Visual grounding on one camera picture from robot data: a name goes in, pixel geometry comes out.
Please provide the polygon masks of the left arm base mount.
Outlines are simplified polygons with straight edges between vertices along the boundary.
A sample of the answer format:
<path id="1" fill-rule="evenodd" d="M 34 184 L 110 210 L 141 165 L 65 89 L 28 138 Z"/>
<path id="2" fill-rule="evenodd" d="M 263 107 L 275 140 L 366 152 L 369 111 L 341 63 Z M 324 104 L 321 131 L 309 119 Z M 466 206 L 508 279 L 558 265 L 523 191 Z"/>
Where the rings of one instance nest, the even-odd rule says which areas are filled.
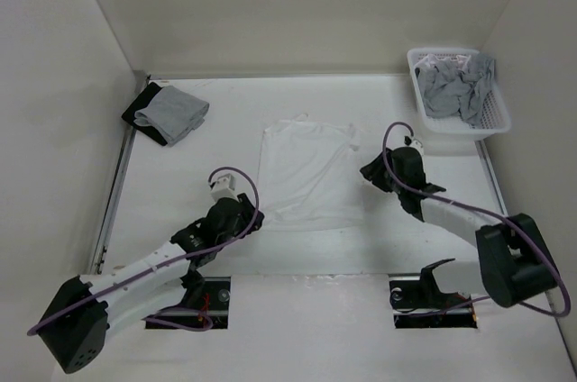
<path id="1" fill-rule="evenodd" d="M 226 330 L 232 279 L 196 276 L 181 302 L 145 320 L 146 330 Z"/>

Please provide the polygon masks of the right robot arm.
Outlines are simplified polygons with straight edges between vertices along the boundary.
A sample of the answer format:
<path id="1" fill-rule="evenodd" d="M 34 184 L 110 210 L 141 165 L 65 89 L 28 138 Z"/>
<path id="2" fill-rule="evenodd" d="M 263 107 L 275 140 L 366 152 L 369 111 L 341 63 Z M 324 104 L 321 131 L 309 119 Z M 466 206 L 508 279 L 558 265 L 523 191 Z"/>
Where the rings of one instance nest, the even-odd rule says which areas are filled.
<path id="1" fill-rule="evenodd" d="M 443 196 L 445 189 L 427 180 L 416 148 L 387 148 L 360 173 L 379 190 L 395 194 L 407 214 L 473 245 L 482 289 L 497 305 L 521 305 L 560 286 L 559 272 L 532 217 L 505 217 Z"/>

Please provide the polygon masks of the white tank top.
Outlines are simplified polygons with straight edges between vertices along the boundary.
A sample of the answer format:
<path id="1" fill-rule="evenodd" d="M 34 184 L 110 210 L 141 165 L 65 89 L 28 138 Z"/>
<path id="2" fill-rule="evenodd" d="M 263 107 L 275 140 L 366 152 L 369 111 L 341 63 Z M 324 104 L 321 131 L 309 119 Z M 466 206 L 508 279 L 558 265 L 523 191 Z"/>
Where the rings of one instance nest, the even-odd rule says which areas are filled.
<path id="1" fill-rule="evenodd" d="M 257 188 L 262 228 L 273 232 L 342 229 L 363 220 L 361 134 L 301 114 L 264 130 Z"/>

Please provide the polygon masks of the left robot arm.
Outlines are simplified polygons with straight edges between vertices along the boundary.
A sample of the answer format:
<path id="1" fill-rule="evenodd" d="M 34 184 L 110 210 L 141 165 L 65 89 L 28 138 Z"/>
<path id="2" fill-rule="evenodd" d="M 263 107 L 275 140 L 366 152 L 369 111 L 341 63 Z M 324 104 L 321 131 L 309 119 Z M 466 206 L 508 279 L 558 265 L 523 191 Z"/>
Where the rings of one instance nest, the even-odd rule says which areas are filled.
<path id="1" fill-rule="evenodd" d="M 41 338 L 64 373 L 76 373 L 131 324 L 178 305 L 198 305 L 204 285 L 198 269 L 225 246 L 258 231 L 263 220 L 246 194 L 223 197 L 143 259 L 108 275 L 65 281 L 32 334 Z"/>

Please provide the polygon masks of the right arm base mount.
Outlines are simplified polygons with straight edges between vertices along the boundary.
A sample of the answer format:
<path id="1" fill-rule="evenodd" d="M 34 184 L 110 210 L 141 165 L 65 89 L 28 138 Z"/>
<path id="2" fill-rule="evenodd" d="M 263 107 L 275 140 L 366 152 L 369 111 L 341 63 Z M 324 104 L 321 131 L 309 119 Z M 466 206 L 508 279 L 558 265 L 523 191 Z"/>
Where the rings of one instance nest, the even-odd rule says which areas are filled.
<path id="1" fill-rule="evenodd" d="M 435 269 L 454 259 L 441 259 L 418 273 L 389 276 L 389 303 L 396 329 L 476 329 L 470 295 L 442 292 Z"/>

